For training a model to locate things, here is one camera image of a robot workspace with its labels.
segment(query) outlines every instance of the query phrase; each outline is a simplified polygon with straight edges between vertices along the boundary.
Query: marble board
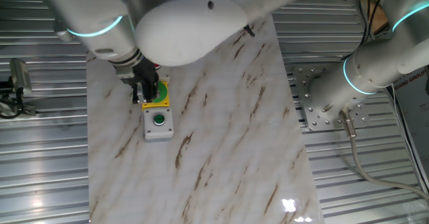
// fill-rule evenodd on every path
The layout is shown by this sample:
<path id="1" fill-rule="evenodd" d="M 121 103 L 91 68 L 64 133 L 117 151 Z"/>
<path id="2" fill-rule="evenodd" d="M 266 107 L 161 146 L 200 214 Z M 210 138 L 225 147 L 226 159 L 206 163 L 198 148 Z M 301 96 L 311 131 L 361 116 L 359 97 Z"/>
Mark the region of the marble board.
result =
<path id="1" fill-rule="evenodd" d="M 251 27 L 171 68 L 169 141 L 87 56 L 91 223 L 324 223 L 273 19 Z"/>

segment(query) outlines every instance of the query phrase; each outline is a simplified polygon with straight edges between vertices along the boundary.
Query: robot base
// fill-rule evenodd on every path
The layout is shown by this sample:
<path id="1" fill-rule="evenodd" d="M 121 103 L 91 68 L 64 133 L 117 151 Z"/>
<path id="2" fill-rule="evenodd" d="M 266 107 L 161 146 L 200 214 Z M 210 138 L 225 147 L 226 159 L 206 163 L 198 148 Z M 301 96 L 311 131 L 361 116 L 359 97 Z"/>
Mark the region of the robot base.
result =
<path id="1" fill-rule="evenodd" d="M 295 76 L 298 97 L 304 109 L 306 126 L 311 131 L 327 131 L 342 129 L 342 121 L 339 117 L 331 118 L 322 111 L 317 110 L 312 103 L 310 95 L 310 84 L 312 79 L 325 71 L 323 67 L 297 67 L 293 73 Z M 364 104 L 358 104 L 351 112 L 355 127 L 367 127 L 369 125 L 368 112 Z"/>

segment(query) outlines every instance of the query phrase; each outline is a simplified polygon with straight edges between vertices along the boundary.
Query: metal floor grate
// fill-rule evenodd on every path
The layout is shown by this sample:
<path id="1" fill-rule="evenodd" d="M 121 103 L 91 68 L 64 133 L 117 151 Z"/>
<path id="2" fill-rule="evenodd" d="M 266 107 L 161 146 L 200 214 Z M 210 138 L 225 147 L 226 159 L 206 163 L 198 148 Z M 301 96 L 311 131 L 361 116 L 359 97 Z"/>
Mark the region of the metal floor grate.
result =
<path id="1" fill-rule="evenodd" d="M 298 0 L 273 12 L 287 72 L 303 65 L 341 63 L 361 41 L 363 19 L 356 1 Z M 345 132 L 308 131 L 294 82 L 288 74 L 298 118 L 326 224 L 425 223 L 424 200 L 414 193 L 364 180 L 355 171 Z M 364 102 L 369 127 L 357 130 L 363 167 L 384 180 L 419 185 L 389 96 L 380 92 Z"/>
<path id="2" fill-rule="evenodd" d="M 38 111 L 0 119 L 0 223 L 88 223 L 86 48 L 53 24 L 40 0 L 0 0 L 0 80 L 25 60 Z"/>

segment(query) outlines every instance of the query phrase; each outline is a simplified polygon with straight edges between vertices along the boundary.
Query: blue led ring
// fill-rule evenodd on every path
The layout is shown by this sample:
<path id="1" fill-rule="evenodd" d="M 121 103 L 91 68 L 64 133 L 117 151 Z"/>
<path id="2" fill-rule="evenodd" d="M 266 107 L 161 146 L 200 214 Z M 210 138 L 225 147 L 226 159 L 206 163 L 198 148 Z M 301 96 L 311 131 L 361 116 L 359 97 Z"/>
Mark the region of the blue led ring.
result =
<path id="1" fill-rule="evenodd" d="M 123 17 L 123 16 L 119 16 L 119 17 L 115 20 L 115 22 L 113 22 L 111 25 L 109 25 L 109 26 L 107 26 L 106 28 L 104 28 L 104 29 L 102 29 L 102 30 L 100 30 L 100 31 L 97 31 L 97 32 L 95 32 L 95 33 L 80 34 L 80 33 L 76 33 L 76 32 L 74 32 L 74 31 L 72 31 L 72 30 L 70 30 L 70 29 L 67 29 L 67 30 L 68 30 L 70 33 L 74 34 L 75 36 L 80 36 L 80 37 L 94 37 L 94 36 L 99 36 L 99 35 L 101 35 L 101 34 L 104 34 L 104 33 L 108 32 L 108 31 L 109 31 L 109 30 L 111 30 L 113 27 L 115 27 L 115 26 L 116 26 L 116 25 L 121 21 L 122 17 Z"/>
<path id="2" fill-rule="evenodd" d="M 76 33 L 71 31 L 70 29 L 67 29 L 70 33 L 74 34 L 75 36 L 80 36 L 80 37 L 94 37 L 94 36 L 99 36 L 101 34 L 104 34 L 106 32 L 108 32 L 109 30 L 111 30 L 113 27 L 115 27 L 122 19 L 122 16 L 119 16 L 115 22 L 113 22 L 111 25 L 107 26 L 106 28 L 95 32 L 95 33 L 90 33 L 90 34 L 80 34 L 80 33 Z"/>
<path id="3" fill-rule="evenodd" d="M 418 9 L 415 9 L 415 10 L 413 10 L 413 11 L 411 11 L 411 12 L 407 13 L 407 14 L 406 14 L 405 16 L 403 16 L 400 20 L 398 20 L 398 22 L 396 22 L 396 23 L 395 23 L 395 25 L 394 25 L 394 26 L 393 26 L 393 28 L 392 28 L 392 31 L 394 32 L 394 31 L 395 31 L 395 29 L 396 29 L 396 27 L 397 27 L 400 23 L 402 23 L 402 21 L 406 20 L 409 16 L 411 16 L 411 15 L 413 15 L 413 14 L 415 14 L 415 13 L 419 12 L 420 10 L 425 9 L 425 8 L 427 8 L 427 7 L 429 7 L 429 4 L 424 5 L 424 6 L 421 6 L 421 7 L 419 7 Z"/>
<path id="4" fill-rule="evenodd" d="M 366 93 L 364 91 L 361 91 L 357 87 L 355 87 L 353 84 L 351 84 L 351 81 L 349 80 L 349 78 L 347 77 L 347 74 L 346 74 L 346 63 L 347 63 L 347 60 L 348 60 L 348 58 L 344 61 L 343 72 L 344 72 L 344 77 L 346 78 L 347 82 L 351 85 L 351 87 L 353 87 L 356 91 L 358 91 L 360 93 L 363 93 L 363 94 L 366 94 L 366 95 L 375 94 L 375 93 Z"/>

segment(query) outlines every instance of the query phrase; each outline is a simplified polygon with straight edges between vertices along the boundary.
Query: green button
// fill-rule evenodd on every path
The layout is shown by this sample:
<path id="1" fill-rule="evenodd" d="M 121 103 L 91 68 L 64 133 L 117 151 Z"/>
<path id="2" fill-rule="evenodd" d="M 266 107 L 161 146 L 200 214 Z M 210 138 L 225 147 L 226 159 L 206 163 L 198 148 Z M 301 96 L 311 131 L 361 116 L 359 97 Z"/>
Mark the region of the green button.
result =
<path id="1" fill-rule="evenodd" d="M 166 120 L 166 118 L 165 118 L 163 115 L 161 115 L 161 114 L 157 114 L 157 115 L 155 115 L 155 117 L 154 117 L 154 123 L 155 123 L 155 125 L 157 125 L 157 126 L 161 126 L 161 125 L 163 125 L 163 124 L 164 124 L 164 122 L 165 122 L 165 120 Z"/>

